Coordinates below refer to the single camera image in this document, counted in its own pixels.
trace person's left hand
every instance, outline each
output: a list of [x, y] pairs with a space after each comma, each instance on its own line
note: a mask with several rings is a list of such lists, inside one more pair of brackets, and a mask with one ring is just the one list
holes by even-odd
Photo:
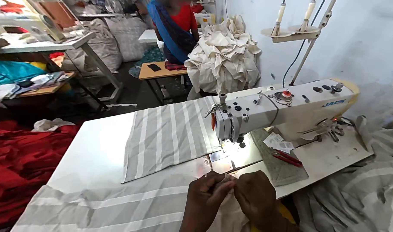
[[234, 181], [228, 181], [214, 191], [215, 185], [224, 179], [225, 174], [210, 171], [206, 175], [189, 184], [180, 232], [207, 231], [214, 221], [222, 201], [235, 185]]

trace woman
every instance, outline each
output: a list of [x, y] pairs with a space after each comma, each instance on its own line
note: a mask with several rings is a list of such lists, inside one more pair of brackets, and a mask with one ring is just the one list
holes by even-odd
[[157, 26], [155, 33], [158, 40], [164, 42], [165, 57], [173, 64], [184, 64], [199, 40], [195, 16], [189, 2], [154, 0], [148, 4], [148, 10]]

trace red scissors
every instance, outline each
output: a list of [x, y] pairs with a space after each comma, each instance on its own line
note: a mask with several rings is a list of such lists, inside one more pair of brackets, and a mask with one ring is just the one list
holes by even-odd
[[280, 160], [282, 160], [284, 162], [287, 162], [289, 164], [292, 164], [294, 166], [297, 166], [299, 168], [302, 167], [302, 162], [301, 161], [293, 158], [292, 156], [290, 156], [289, 154], [287, 154], [287, 153], [285, 153], [283, 151], [280, 151], [280, 150], [275, 150], [275, 151], [278, 152], [277, 154], [272, 155], [275, 158], [280, 159]]

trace hand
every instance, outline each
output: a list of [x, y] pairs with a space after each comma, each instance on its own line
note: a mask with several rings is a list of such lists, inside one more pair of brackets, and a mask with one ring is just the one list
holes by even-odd
[[234, 181], [228, 181], [214, 191], [215, 185], [224, 177], [224, 174], [210, 171], [207, 176], [202, 176], [189, 184], [180, 232], [205, 232], [209, 229], [222, 201], [235, 185]]
[[295, 231], [296, 227], [278, 212], [275, 189], [262, 171], [239, 177], [234, 187], [242, 212], [262, 231]]

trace red blouse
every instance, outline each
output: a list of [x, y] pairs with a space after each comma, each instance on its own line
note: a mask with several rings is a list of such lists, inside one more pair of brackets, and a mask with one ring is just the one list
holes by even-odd
[[177, 15], [171, 15], [171, 18], [184, 31], [189, 31], [190, 29], [198, 29], [194, 12], [192, 12], [189, 5], [183, 5], [179, 13]]

